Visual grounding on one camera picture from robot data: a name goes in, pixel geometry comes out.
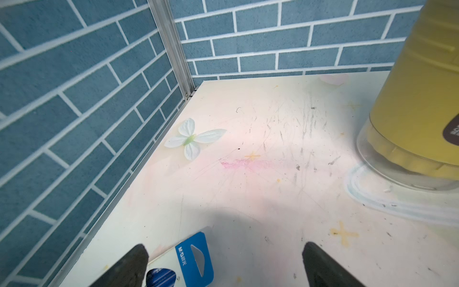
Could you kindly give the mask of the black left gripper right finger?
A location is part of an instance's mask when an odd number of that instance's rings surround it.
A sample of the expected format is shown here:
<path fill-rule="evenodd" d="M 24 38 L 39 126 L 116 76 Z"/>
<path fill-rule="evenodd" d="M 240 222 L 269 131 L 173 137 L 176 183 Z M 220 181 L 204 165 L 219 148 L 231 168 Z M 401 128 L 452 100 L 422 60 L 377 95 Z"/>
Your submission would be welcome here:
<path fill-rule="evenodd" d="M 364 287 L 314 242 L 306 243 L 302 259 L 310 287 Z"/>

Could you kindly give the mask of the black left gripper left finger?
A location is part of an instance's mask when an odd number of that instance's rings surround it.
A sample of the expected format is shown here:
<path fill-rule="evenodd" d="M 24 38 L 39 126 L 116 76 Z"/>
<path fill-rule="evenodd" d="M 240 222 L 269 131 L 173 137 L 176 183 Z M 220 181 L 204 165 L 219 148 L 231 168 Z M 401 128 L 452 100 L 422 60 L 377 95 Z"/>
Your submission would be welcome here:
<path fill-rule="evenodd" d="M 141 287 L 145 278 L 148 252 L 142 244 L 134 246 L 90 287 Z"/>

